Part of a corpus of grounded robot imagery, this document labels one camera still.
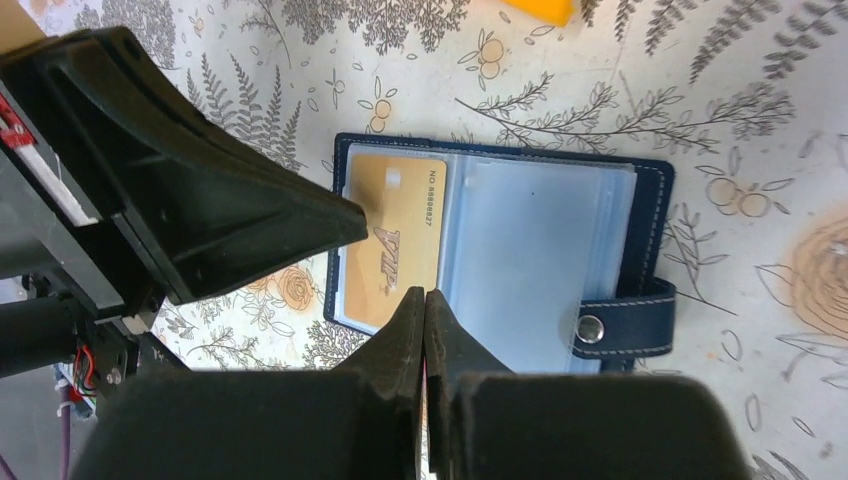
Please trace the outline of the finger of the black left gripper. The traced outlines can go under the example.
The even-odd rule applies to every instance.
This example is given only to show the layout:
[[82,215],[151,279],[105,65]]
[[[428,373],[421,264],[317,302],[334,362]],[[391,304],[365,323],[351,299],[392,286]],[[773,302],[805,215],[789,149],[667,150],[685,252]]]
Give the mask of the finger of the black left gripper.
[[363,210],[207,120],[124,27],[6,53],[1,81],[173,303],[220,296],[366,237]]

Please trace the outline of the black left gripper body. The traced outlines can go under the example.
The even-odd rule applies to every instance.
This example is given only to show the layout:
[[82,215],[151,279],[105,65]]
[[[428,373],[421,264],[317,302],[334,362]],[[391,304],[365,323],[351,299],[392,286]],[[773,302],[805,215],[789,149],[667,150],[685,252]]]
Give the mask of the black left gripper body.
[[186,130],[156,69],[48,66],[1,80],[1,275],[28,298],[1,311],[5,376],[86,357],[80,393],[137,371],[129,318],[179,288]]

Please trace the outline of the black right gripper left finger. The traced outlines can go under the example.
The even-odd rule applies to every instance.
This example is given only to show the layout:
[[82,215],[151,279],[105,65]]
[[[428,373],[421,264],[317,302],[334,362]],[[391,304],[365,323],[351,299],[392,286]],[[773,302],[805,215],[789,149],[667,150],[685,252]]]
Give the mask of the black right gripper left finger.
[[154,369],[120,387],[76,479],[415,479],[425,292],[329,370]]

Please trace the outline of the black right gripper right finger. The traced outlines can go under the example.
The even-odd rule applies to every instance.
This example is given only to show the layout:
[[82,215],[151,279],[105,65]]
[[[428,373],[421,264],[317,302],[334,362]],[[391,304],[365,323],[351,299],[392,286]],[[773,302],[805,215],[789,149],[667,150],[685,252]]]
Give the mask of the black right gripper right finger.
[[429,469],[438,479],[746,479],[717,399],[681,376],[510,371],[424,304]]

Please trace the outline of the blue leather card holder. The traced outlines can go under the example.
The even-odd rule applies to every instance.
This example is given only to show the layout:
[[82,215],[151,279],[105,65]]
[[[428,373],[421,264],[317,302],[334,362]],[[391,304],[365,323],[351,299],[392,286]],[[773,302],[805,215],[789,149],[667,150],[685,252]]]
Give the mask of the blue leather card holder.
[[[626,372],[671,352],[676,288],[655,273],[676,176],[670,163],[341,133],[333,189],[348,200],[355,153],[447,163],[433,289],[507,368]],[[328,258],[324,315],[373,335],[385,325],[367,333],[338,320],[346,247]]]

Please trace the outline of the gold credit card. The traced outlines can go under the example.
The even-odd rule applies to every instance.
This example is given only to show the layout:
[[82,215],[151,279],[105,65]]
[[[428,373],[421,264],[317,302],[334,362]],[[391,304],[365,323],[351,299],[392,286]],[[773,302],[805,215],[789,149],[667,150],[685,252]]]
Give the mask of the gold credit card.
[[409,288],[437,286],[447,173],[442,159],[352,155],[348,193],[365,213],[367,238],[341,255],[341,323],[374,333]]

